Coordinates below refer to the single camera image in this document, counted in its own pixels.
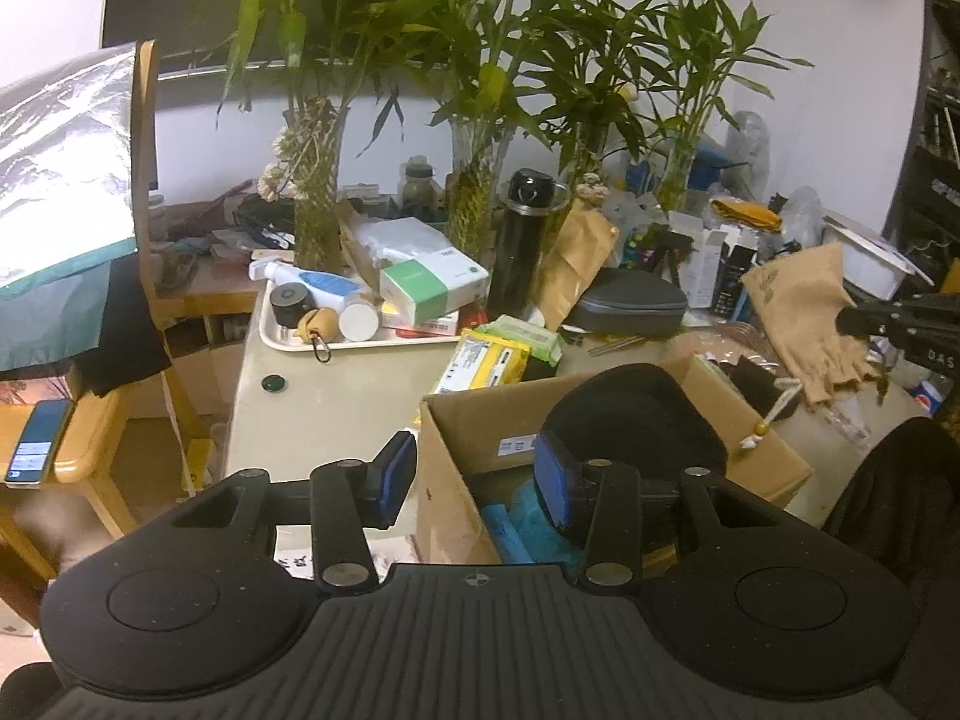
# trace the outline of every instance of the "phone screen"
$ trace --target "phone screen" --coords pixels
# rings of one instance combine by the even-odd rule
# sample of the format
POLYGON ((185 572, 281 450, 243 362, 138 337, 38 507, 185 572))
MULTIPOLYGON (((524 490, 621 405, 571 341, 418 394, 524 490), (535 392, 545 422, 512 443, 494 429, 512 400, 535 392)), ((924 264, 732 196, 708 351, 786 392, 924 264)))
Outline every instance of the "phone screen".
POLYGON ((41 400, 34 405, 13 451, 4 481, 32 485, 43 479, 72 406, 72 401, 67 399, 41 400))

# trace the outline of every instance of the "white tray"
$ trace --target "white tray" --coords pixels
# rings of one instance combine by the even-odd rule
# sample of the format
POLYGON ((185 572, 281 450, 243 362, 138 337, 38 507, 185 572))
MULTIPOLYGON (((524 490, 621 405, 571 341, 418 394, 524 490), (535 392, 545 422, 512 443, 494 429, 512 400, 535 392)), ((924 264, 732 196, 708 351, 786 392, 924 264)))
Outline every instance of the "white tray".
MULTIPOLYGON (((272 281, 267 282, 267 289, 263 295, 263 304, 260 309, 259 331, 263 343, 281 352, 312 352, 313 346, 301 341, 294 335, 293 330, 289 331, 285 341, 282 341, 280 335, 280 326, 274 319, 274 312, 270 310, 270 292, 276 285, 272 281)), ((369 341, 335 341, 328 343, 330 350, 334 349, 376 349, 385 346, 423 346, 424 343, 454 343, 459 341, 460 336, 430 336, 429 338, 400 338, 395 330, 381 327, 376 331, 369 341)))

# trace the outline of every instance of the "yellow cloth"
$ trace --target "yellow cloth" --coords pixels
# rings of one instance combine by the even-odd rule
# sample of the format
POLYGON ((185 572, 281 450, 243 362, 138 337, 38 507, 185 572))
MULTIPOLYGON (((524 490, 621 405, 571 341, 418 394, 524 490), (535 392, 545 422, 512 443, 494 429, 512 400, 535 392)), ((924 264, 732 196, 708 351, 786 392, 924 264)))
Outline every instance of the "yellow cloth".
POLYGON ((811 404, 832 400, 840 386, 874 373, 866 362, 867 344, 837 332, 837 314, 853 305, 843 288, 839 244, 778 257, 741 281, 770 343, 811 404))
POLYGON ((713 210, 723 218, 745 221, 758 230, 779 232, 781 218, 766 206, 755 202, 739 202, 733 199, 718 199, 712 202, 713 210))

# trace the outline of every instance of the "wooden keychain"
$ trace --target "wooden keychain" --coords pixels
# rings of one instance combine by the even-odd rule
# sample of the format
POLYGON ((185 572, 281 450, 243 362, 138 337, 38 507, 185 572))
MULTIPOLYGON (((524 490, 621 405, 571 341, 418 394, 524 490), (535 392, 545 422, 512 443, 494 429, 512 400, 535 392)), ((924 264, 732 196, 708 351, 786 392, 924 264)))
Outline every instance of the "wooden keychain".
POLYGON ((330 351, 328 343, 333 341, 340 334, 340 324, 337 312, 332 308, 318 308, 308 311, 301 317, 296 324, 296 336, 304 343, 313 346, 313 356, 317 362, 330 362, 333 353, 330 351), (318 346, 323 346, 323 356, 320 355, 318 346))

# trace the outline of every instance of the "aluminum foil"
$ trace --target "aluminum foil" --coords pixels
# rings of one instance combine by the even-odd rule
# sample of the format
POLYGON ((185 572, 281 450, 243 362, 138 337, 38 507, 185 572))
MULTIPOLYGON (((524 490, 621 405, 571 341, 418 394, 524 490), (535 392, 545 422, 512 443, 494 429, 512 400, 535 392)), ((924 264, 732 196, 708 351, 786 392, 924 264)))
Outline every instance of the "aluminum foil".
POLYGON ((0 300, 136 251, 136 44, 0 90, 0 300))

